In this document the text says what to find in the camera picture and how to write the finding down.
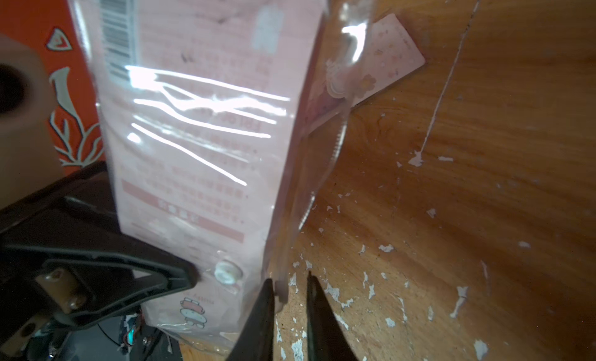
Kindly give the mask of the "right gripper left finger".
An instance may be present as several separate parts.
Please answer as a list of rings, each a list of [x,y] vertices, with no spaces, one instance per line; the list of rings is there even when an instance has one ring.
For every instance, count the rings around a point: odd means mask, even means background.
[[[273,360],[275,309],[273,280],[267,279],[226,361]]]

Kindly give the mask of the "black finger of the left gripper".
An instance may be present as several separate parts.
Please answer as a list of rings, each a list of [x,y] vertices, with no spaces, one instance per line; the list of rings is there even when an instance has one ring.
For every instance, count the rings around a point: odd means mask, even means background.
[[[1,354],[193,288],[196,267],[125,235],[105,162],[1,210]]]

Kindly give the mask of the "pink ruler set pouch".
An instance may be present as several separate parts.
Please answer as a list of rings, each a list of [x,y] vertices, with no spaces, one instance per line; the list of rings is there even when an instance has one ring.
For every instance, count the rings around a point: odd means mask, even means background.
[[[143,305],[234,347],[337,161],[375,0],[68,0],[96,89],[120,229],[194,264]]]

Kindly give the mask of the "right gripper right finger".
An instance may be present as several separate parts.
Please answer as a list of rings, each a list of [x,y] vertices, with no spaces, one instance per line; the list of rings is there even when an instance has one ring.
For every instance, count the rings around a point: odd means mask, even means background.
[[[306,308],[309,361],[357,361],[318,278],[312,272],[307,277]]]

